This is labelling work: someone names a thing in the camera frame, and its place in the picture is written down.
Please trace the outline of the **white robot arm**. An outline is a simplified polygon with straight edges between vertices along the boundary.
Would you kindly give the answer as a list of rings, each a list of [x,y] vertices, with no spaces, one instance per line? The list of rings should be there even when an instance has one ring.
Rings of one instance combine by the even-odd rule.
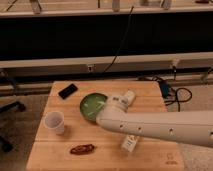
[[[213,148],[213,111],[127,113],[129,99],[109,97],[96,117],[112,132]]]

